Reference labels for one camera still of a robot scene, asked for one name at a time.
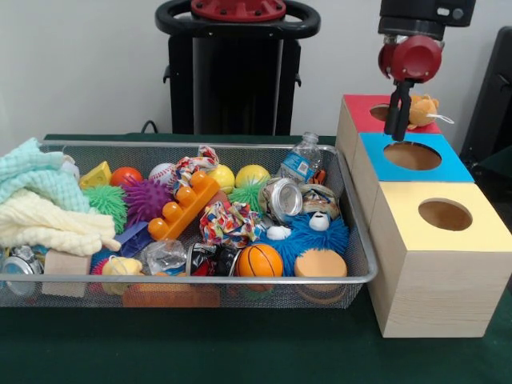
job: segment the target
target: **wooden cube box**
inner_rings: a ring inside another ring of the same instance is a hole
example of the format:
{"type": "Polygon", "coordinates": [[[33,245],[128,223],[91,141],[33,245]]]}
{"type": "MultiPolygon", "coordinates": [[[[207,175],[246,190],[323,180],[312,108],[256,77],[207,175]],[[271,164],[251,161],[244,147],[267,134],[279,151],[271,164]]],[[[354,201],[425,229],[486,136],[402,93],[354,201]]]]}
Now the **wooden cube box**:
{"type": "MultiPolygon", "coordinates": [[[[45,258],[45,274],[89,274],[91,256],[80,257],[65,252],[49,250],[45,258]]],[[[86,294],[84,282],[44,282],[43,294],[83,298],[86,294]]]]}
{"type": "Polygon", "coordinates": [[[512,236],[475,184],[381,182],[370,234],[385,338],[484,335],[512,272],[512,236]]]}
{"type": "MultiPolygon", "coordinates": [[[[336,147],[345,155],[349,169],[352,170],[358,134],[383,133],[389,104],[389,95],[346,94],[343,96],[336,147]]],[[[412,132],[441,133],[435,122],[412,132]]]]}
{"type": "Polygon", "coordinates": [[[473,182],[441,134],[406,134],[394,142],[385,134],[361,133],[352,179],[366,224],[370,224],[379,182],[473,182]]]}

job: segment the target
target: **wire mesh basket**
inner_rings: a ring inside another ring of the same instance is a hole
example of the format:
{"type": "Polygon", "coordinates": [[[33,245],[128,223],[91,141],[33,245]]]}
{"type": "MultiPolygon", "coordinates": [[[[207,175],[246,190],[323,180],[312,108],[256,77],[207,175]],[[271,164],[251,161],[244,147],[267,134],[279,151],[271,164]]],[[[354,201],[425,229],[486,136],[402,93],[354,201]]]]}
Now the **wire mesh basket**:
{"type": "MultiPolygon", "coordinates": [[[[257,163],[276,174],[292,145],[210,144],[235,174],[257,163]]],[[[362,284],[377,273],[374,249],[362,218],[345,159],[332,146],[320,146],[326,186],[340,196],[350,228],[343,258],[345,278],[236,278],[0,274],[0,306],[13,307],[255,307],[347,308],[362,284]]],[[[195,156],[198,144],[137,142],[44,142],[45,152],[62,151],[83,173],[108,160],[111,169],[134,166],[147,177],[162,162],[195,156]]],[[[178,239],[185,249],[201,242],[198,220],[178,239]]]]}

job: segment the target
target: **orange lego block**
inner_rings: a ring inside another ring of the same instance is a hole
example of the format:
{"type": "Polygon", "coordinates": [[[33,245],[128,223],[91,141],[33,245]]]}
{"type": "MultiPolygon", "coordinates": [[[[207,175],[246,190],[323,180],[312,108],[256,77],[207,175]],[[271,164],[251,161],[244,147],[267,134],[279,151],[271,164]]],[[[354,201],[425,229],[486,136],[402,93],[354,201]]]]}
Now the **orange lego block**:
{"type": "Polygon", "coordinates": [[[175,197],[162,209],[164,218],[154,218],[147,229],[156,240],[176,239],[194,220],[209,200],[221,189],[220,185],[205,172],[199,171],[190,178],[192,188],[182,186],[175,197]]]}

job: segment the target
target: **plush teddy bear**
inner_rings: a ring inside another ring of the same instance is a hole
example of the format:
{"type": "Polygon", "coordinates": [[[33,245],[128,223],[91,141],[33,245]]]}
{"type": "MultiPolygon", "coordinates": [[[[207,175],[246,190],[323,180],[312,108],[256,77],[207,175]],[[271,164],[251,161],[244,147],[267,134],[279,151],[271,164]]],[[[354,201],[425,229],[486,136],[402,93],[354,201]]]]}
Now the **plush teddy bear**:
{"type": "Polygon", "coordinates": [[[407,129],[415,130],[419,126],[428,126],[438,116],[439,100],[431,98],[428,94],[411,95],[409,126],[407,129]]]}

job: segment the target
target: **yellow tennis ball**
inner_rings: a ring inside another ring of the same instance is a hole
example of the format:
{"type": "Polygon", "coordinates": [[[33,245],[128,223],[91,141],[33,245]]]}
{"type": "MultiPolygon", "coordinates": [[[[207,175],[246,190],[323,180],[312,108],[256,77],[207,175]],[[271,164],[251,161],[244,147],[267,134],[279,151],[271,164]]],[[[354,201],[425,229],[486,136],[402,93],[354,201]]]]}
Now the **yellow tennis ball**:
{"type": "Polygon", "coordinates": [[[225,194],[233,192],[234,174],[227,166],[219,164],[217,168],[208,173],[208,176],[211,176],[218,182],[221,186],[221,191],[225,194]]]}
{"type": "Polygon", "coordinates": [[[250,186],[258,182],[263,182],[270,178],[269,171],[262,166],[255,164],[251,166],[244,166],[237,173],[237,179],[235,185],[237,188],[243,188],[244,186],[250,186]]]}

